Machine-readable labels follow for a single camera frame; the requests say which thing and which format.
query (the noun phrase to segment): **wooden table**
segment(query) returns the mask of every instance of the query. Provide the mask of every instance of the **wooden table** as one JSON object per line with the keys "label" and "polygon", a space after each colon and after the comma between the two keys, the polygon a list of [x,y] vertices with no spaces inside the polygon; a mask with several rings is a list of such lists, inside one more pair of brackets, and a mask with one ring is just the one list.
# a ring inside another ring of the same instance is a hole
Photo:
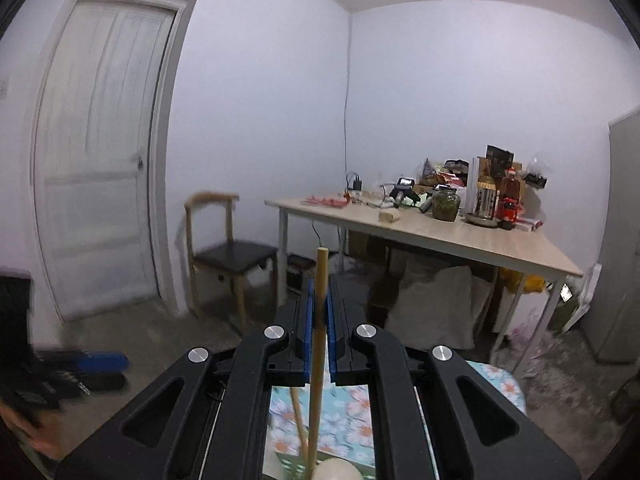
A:
{"label": "wooden table", "polygon": [[[457,217],[455,222],[442,222],[428,214],[421,214],[416,208],[401,209],[401,218],[388,224],[378,221],[380,209],[364,204],[349,204],[345,208],[338,209],[305,205],[300,198],[265,200],[264,203],[280,210],[278,305],[284,304],[287,293],[289,215],[338,226],[340,231],[338,270],[344,270],[347,229],[352,229],[407,245],[453,254],[493,266],[507,267],[524,275],[538,274],[552,282],[553,287],[540,321],[514,369],[516,375],[522,371],[538,346],[558,304],[560,290],[566,277],[582,275],[582,271],[539,231],[529,233],[519,229],[512,231],[487,229],[468,224],[460,217]],[[513,306],[518,296],[519,294],[514,298]]]}

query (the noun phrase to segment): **glass jar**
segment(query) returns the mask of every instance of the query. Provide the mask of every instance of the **glass jar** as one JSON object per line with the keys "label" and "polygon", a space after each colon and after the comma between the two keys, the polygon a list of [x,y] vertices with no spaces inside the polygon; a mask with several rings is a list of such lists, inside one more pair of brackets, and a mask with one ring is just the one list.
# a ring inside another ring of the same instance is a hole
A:
{"label": "glass jar", "polygon": [[433,217],[453,222],[460,208],[460,196],[455,189],[439,189],[433,194]]}

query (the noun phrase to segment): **wooden chair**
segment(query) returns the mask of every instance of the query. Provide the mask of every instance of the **wooden chair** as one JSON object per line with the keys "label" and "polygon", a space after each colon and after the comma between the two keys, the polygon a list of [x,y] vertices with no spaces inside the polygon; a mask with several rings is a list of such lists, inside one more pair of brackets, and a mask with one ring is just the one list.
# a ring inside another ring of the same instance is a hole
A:
{"label": "wooden chair", "polygon": [[[233,202],[239,200],[236,194],[212,193],[203,191],[191,196],[184,204],[186,211],[187,254],[189,258],[191,295],[193,309],[197,317],[202,316],[200,300],[198,298],[198,285],[196,282],[196,269],[205,269],[219,276],[225,276],[230,280],[231,291],[236,297],[238,313],[242,332],[246,331],[246,311],[244,309],[244,277],[255,267],[265,268],[267,261],[272,261],[271,286],[274,291],[278,280],[276,278],[276,253],[275,247],[252,242],[234,240],[232,208]],[[193,252],[193,227],[191,219],[197,208],[214,203],[223,203],[226,208],[226,242],[207,248],[203,251]]]}

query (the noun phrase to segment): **small wooden block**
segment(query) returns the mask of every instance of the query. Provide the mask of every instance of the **small wooden block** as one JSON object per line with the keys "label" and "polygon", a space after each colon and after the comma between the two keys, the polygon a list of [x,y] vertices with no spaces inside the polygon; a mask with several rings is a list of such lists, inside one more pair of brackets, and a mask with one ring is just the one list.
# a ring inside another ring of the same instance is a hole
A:
{"label": "small wooden block", "polygon": [[400,218],[400,212],[397,209],[380,211],[380,213],[378,213],[378,220],[380,222],[385,222],[387,224],[391,224],[391,222],[395,222],[399,218]]}

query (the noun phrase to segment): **blue floral fabric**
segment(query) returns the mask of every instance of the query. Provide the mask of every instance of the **blue floral fabric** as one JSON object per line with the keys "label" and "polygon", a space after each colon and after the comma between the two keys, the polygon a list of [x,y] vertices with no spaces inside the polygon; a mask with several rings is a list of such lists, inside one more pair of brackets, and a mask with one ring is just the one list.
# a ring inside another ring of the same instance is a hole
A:
{"label": "blue floral fabric", "polygon": [[[510,373],[487,364],[469,364],[519,410],[526,412],[524,394]],[[299,388],[299,391],[302,419],[308,428],[309,385]],[[369,406],[368,388],[335,386],[330,381],[328,363],[325,362],[318,450],[373,467],[373,431]],[[273,388],[270,413],[270,436],[274,450],[280,454],[297,456],[300,438],[289,388]]]}

